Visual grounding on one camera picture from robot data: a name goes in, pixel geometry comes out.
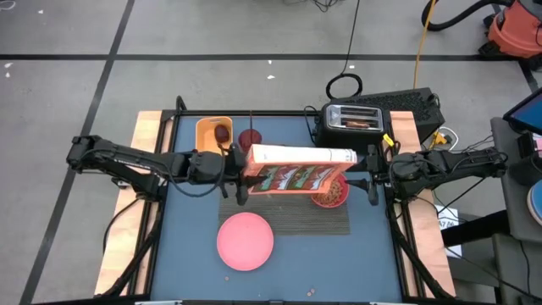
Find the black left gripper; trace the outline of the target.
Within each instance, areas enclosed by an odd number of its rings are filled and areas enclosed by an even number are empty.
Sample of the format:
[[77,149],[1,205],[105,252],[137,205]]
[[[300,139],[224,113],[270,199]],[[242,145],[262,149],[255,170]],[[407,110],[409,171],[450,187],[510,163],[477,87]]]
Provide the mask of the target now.
[[244,206],[248,200],[248,189],[265,181],[266,176],[242,176],[246,166],[246,156],[235,144],[230,152],[222,155],[214,152],[197,152],[190,158],[187,181],[193,185],[235,182],[236,202]]

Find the red bowl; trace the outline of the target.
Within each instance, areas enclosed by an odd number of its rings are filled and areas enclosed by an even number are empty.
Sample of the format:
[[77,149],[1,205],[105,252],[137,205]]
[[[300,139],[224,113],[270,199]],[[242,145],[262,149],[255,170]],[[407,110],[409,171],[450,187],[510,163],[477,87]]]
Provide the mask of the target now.
[[344,175],[338,175],[326,193],[311,195],[312,202],[321,208],[337,208],[342,205],[349,193]]

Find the orange cereal box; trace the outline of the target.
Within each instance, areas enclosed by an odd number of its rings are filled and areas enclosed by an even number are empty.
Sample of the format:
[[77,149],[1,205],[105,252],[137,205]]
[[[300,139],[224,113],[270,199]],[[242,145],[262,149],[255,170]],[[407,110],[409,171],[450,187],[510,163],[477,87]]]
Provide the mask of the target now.
[[243,175],[263,178],[249,188],[251,195],[317,194],[357,163],[351,149],[253,144]]

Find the pink round plate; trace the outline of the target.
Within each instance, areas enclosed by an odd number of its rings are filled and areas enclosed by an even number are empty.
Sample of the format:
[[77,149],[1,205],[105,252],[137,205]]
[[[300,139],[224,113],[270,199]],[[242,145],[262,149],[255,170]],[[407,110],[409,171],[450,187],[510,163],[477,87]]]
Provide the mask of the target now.
[[237,213],[227,218],[217,234],[222,261],[237,271],[252,271],[266,263],[274,248],[270,224],[255,213]]

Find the red translucent cup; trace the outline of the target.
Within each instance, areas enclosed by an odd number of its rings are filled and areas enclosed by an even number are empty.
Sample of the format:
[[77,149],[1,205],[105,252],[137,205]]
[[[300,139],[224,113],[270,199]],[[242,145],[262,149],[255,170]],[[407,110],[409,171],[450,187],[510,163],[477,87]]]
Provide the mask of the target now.
[[262,143],[262,135],[255,129],[246,129],[238,136],[238,144],[242,152],[248,153],[253,144]]

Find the black toaster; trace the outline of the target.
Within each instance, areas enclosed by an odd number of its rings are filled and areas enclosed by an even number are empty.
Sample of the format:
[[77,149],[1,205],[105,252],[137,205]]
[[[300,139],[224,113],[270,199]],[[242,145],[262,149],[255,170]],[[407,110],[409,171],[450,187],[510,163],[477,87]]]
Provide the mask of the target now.
[[[346,121],[368,123],[372,128],[347,128]],[[317,147],[352,149],[367,154],[369,145],[378,145],[390,128],[390,113],[382,108],[346,103],[327,103],[318,115],[314,142]]]

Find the yellow plastic bin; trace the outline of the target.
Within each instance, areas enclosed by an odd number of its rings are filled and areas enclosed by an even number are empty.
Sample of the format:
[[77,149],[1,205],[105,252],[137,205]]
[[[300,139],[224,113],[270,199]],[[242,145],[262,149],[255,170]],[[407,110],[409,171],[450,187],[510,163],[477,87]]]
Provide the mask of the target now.
[[[230,129],[230,141],[219,144],[214,138],[216,125],[226,125]],[[206,117],[196,123],[196,150],[199,152],[221,153],[221,148],[228,149],[233,141],[233,121],[227,116]]]

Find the black computer case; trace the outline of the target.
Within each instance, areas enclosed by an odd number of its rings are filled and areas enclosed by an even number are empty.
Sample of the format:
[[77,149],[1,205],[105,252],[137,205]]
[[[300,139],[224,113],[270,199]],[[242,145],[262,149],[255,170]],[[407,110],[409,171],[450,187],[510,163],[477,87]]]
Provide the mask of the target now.
[[440,98],[428,87],[343,97],[333,100],[333,103],[353,103],[389,111],[410,111],[415,120],[420,142],[431,137],[445,123],[440,110]]

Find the wooden side board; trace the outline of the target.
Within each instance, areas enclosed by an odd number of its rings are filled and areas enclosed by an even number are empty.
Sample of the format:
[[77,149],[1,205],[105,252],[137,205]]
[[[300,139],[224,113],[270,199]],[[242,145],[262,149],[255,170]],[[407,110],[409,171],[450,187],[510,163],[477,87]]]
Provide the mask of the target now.
[[[393,138],[401,144],[400,153],[420,151],[421,145],[412,112],[391,111],[390,118]],[[408,204],[408,210],[418,256],[440,286],[455,296],[456,291],[432,192],[427,189],[421,191],[418,198]]]
[[[159,134],[162,113],[160,111],[140,111],[137,115],[130,146],[152,152]],[[152,227],[158,205],[136,200],[136,194],[129,187],[119,191],[114,212],[118,218],[113,222],[97,278],[95,294],[109,289],[121,276],[136,253],[139,239],[146,237]]]

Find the white paper sheet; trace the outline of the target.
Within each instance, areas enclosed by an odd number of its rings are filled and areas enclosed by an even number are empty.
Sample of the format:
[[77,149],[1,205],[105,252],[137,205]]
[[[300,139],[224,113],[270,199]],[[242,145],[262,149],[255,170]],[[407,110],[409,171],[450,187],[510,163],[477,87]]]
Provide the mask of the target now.
[[[438,221],[441,230],[460,225],[464,222],[464,220],[460,218],[459,213],[456,209],[444,208],[440,205],[436,205],[436,207],[438,211]],[[446,246],[445,252],[449,258],[460,258],[462,256],[462,247],[459,245],[453,247]]]

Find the gray desk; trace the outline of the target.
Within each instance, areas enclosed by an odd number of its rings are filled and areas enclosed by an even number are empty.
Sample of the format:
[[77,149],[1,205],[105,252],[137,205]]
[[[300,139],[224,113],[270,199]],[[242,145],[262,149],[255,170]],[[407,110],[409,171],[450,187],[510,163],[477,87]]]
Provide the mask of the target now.
[[[490,120],[495,148],[508,155],[508,169],[520,161],[517,138],[520,136],[503,119],[494,117]],[[529,187],[518,184],[509,172],[501,177],[502,190],[506,205],[511,234],[523,241],[542,243],[542,225],[528,210]]]

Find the black box on desk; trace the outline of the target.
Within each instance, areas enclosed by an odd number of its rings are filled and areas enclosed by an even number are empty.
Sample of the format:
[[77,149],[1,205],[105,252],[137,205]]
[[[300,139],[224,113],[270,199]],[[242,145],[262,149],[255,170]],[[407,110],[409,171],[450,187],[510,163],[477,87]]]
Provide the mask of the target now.
[[542,180],[542,136],[527,132],[517,138],[518,160],[510,175],[520,185],[532,186]]

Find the tablet screen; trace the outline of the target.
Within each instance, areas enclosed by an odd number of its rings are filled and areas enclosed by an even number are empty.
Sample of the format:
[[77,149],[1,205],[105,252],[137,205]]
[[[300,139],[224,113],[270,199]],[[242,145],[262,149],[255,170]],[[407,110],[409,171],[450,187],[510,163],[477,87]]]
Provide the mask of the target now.
[[503,115],[514,129],[542,136],[542,87]]

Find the orange shop vacuum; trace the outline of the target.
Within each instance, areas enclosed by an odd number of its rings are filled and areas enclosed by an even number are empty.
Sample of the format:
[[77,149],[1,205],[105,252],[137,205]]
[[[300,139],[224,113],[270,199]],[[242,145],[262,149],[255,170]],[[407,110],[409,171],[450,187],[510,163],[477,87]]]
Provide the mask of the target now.
[[509,6],[484,18],[488,41],[483,56],[508,55],[542,71],[542,0],[512,0]]

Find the black table frame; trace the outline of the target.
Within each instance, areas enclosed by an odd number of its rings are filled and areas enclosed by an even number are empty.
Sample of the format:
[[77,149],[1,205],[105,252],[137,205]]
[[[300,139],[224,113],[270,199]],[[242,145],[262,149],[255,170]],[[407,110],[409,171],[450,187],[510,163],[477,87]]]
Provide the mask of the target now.
[[[202,116],[233,116],[235,132],[245,129],[249,120],[249,110],[182,114],[165,123],[170,149],[192,148],[196,119]],[[302,110],[253,110],[252,115],[262,123],[257,129],[263,130],[264,140],[310,144]],[[350,235],[276,236],[270,259],[253,271],[233,270],[218,256],[220,191],[192,198],[169,186],[166,195],[164,203],[157,203],[160,232],[130,282],[135,285],[132,294],[183,304],[402,302],[403,294],[435,302],[421,275],[393,243],[385,205],[371,206],[359,189],[351,189],[346,202]]]

